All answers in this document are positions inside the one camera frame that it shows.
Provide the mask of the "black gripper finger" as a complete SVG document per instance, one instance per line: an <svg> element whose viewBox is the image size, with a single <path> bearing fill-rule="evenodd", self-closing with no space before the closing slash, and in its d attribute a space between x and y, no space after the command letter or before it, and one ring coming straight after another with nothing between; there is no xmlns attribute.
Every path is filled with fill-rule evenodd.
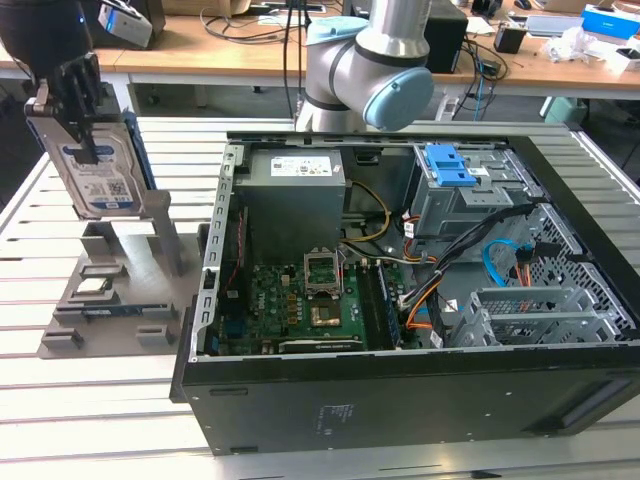
<svg viewBox="0 0 640 480"><path fill-rule="evenodd" d="M97 55L89 52L57 66L49 81L54 118L79 145L72 152L75 161L82 165L97 164L91 123L100 105Z"/></svg>

